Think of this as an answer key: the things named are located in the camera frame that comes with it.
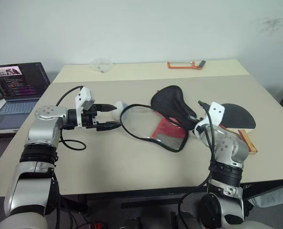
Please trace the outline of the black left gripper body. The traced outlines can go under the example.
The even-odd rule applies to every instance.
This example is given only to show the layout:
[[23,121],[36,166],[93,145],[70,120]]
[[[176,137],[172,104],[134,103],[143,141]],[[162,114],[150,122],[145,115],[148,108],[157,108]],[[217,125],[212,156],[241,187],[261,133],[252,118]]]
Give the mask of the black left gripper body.
[[83,110],[81,114],[81,121],[82,121],[82,127],[85,128],[97,128],[98,122],[97,122],[97,114],[99,111],[99,105],[94,104],[90,107],[89,110]]

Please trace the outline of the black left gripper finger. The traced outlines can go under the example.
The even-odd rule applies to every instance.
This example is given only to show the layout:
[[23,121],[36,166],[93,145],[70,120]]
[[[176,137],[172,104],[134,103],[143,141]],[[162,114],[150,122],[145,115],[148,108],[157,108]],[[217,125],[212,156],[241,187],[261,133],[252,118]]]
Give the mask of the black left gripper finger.
[[97,112],[110,112],[117,109],[116,106],[111,104],[95,104],[94,107]]
[[96,131],[110,131],[116,128],[121,127],[120,122],[116,121],[109,121],[105,123],[97,123],[96,124]]

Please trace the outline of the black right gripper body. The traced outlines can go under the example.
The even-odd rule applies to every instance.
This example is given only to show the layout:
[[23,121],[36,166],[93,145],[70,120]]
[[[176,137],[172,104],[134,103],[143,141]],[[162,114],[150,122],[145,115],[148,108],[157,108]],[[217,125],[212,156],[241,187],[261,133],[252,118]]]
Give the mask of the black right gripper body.
[[203,128],[203,127],[210,124],[208,114],[209,114],[209,112],[205,112],[204,116],[199,117],[197,119],[195,128],[198,128],[198,127]]

